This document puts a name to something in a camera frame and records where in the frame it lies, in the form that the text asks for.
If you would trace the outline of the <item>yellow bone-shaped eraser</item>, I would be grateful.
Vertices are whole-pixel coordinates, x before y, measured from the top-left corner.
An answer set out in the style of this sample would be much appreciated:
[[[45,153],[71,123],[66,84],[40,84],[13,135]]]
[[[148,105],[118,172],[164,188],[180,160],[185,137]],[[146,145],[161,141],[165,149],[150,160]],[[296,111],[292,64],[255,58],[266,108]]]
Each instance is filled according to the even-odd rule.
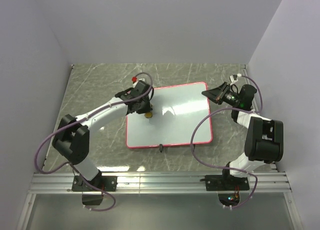
[[[147,112],[144,114],[145,118],[151,118],[153,116],[152,112]]]

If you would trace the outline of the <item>pink framed whiteboard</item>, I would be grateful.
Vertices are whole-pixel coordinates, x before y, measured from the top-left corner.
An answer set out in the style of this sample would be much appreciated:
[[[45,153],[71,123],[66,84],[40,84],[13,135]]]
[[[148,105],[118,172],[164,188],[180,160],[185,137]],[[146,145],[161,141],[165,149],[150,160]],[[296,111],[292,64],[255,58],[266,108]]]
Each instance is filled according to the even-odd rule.
[[[159,87],[151,99],[152,117],[129,114],[126,118],[126,146],[130,149],[206,144],[213,140],[212,123],[197,125],[210,113],[202,92],[205,82]]]

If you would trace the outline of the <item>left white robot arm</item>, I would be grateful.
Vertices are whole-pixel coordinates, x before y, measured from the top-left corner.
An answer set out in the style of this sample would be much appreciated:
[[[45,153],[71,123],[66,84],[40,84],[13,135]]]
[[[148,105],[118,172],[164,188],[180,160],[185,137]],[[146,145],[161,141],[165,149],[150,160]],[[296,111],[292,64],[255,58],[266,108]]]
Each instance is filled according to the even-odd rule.
[[[100,107],[76,117],[67,114],[61,119],[52,146],[82,175],[88,190],[103,188],[102,173],[89,158],[92,136],[113,120],[128,114],[150,113],[153,95],[153,86],[136,79],[132,87],[118,92]]]

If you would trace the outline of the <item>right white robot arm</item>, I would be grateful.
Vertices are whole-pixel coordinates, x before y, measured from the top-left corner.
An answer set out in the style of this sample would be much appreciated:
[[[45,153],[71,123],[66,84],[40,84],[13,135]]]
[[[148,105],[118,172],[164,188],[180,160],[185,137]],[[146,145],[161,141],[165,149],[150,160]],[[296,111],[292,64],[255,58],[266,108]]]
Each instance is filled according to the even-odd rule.
[[[284,153],[283,122],[261,117],[252,108],[255,94],[260,93],[258,87],[245,84],[238,91],[233,89],[234,86],[224,82],[201,93],[213,103],[230,105],[233,121],[247,129],[244,152],[226,165],[221,176],[205,177],[206,183],[216,184],[218,190],[248,190],[246,173],[262,165],[279,162]]]

